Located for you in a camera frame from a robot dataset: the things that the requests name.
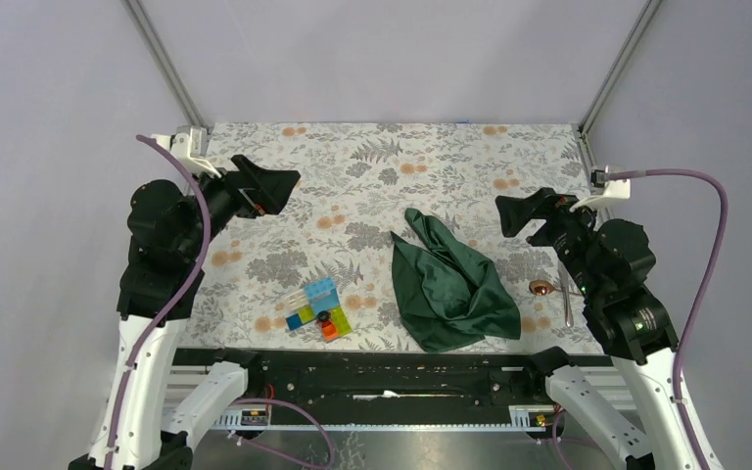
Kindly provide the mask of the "dark green cloth napkin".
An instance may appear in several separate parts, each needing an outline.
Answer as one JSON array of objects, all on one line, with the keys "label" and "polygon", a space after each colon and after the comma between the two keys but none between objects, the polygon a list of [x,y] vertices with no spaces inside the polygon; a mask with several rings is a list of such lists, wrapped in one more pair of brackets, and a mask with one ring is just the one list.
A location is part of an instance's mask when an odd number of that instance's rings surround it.
[{"label": "dark green cloth napkin", "polygon": [[425,353],[448,353],[488,337],[518,340],[520,310],[494,262],[458,241],[435,216],[404,220],[421,244],[393,232],[392,280],[402,325]]}]

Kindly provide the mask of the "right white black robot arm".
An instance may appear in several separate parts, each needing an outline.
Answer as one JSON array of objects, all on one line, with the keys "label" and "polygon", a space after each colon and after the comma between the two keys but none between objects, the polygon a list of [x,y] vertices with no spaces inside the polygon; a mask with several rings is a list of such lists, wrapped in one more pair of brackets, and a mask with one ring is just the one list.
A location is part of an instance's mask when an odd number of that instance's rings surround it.
[{"label": "right white black robot arm", "polygon": [[722,468],[677,368],[681,343],[670,315],[645,285],[656,257],[643,227],[623,219],[596,226],[583,201],[550,188],[526,198],[498,196],[495,205],[505,237],[542,221],[527,241],[552,249],[583,295],[587,328],[623,378],[641,424],[596,391],[559,347],[530,357],[526,397],[558,404],[616,469]]}]

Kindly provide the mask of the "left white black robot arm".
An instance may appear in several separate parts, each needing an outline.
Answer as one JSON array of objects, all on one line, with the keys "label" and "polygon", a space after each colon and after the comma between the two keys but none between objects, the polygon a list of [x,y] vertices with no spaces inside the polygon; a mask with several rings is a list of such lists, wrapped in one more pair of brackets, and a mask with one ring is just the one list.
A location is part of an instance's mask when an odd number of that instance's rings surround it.
[{"label": "left white black robot arm", "polygon": [[251,402],[264,377],[248,365],[222,365],[164,414],[167,380],[191,317],[210,242],[234,218],[281,213],[301,176],[235,155],[231,170],[192,179],[193,192],[157,179],[130,200],[127,267],[117,301],[117,370],[105,415],[87,453],[71,469],[188,469],[193,452],[228,402]]}]

